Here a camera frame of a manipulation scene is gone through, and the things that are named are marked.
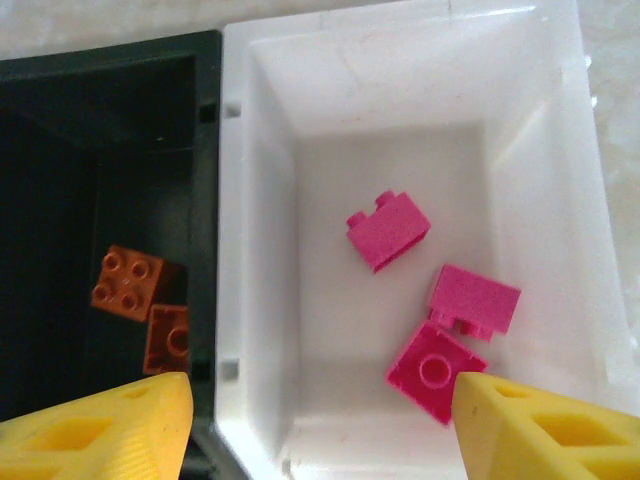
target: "toy block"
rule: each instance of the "toy block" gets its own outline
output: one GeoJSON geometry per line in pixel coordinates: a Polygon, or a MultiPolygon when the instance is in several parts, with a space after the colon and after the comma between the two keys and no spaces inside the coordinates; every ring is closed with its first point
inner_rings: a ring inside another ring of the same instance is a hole
{"type": "Polygon", "coordinates": [[[428,302],[429,320],[451,329],[460,323],[460,333],[490,341],[494,332],[507,333],[520,290],[469,272],[445,265],[428,302]]]}
{"type": "Polygon", "coordinates": [[[453,421],[469,480],[638,480],[640,418],[480,373],[453,421]]]}
{"type": "Polygon", "coordinates": [[[91,306],[144,322],[179,268],[162,258],[113,245],[102,259],[91,306]]]}
{"type": "Polygon", "coordinates": [[[0,479],[175,480],[193,419],[167,373],[0,423],[0,479]]]}
{"type": "Polygon", "coordinates": [[[188,368],[188,310],[175,305],[153,305],[142,371],[147,375],[186,372],[188,368]]]}
{"type": "Polygon", "coordinates": [[[458,374],[486,367],[487,362],[451,335],[425,322],[387,373],[387,382],[447,425],[458,374]]]}
{"type": "Polygon", "coordinates": [[[347,237],[374,273],[422,240],[431,224],[406,193],[387,190],[369,217],[357,212],[347,220],[347,237]]]}

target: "white surface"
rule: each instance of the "white surface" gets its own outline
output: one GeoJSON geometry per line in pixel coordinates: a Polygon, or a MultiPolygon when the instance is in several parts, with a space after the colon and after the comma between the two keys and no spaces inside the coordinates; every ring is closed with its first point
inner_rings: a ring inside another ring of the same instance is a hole
{"type": "Polygon", "coordinates": [[[225,29],[217,338],[239,375],[216,409],[255,478],[465,478],[453,429],[384,383],[445,261],[523,289],[509,335],[474,344],[490,372],[639,413],[577,15],[556,3],[225,29]],[[433,228],[372,276],[344,220],[387,188],[433,228]]]}

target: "pink lego brick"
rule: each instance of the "pink lego brick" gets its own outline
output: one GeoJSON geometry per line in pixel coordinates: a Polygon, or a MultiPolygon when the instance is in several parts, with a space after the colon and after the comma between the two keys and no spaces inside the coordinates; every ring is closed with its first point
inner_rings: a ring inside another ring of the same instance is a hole
{"type": "Polygon", "coordinates": [[[387,382],[447,425],[458,373],[482,372],[485,368],[487,362],[481,357],[425,322],[387,373],[387,382]]]}
{"type": "Polygon", "coordinates": [[[520,290],[453,265],[442,267],[429,301],[429,319],[443,328],[490,341],[507,333],[520,290]]]}
{"type": "Polygon", "coordinates": [[[406,193],[387,190],[376,199],[369,217],[360,211],[347,220],[347,237],[377,272],[424,238],[431,223],[406,193]]]}

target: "black plastic bin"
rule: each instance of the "black plastic bin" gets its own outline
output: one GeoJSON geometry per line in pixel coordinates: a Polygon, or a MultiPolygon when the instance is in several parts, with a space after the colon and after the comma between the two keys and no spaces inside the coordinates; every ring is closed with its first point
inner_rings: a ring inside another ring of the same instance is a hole
{"type": "Polygon", "coordinates": [[[89,307],[112,244],[186,267],[213,408],[221,38],[0,62],[0,420],[138,380],[146,324],[89,307]]]}

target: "yellow plastic part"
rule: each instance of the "yellow plastic part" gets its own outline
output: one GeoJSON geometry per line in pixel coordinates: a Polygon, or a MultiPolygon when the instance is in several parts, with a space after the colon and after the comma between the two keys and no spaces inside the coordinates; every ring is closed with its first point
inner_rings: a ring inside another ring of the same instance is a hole
{"type": "Polygon", "coordinates": [[[193,400],[165,373],[0,423],[0,480],[178,478],[193,400]]]}
{"type": "Polygon", "coordinates": [[[640,418],[461,373],[453,421],[469,480],[638,480],[640,418]]]}

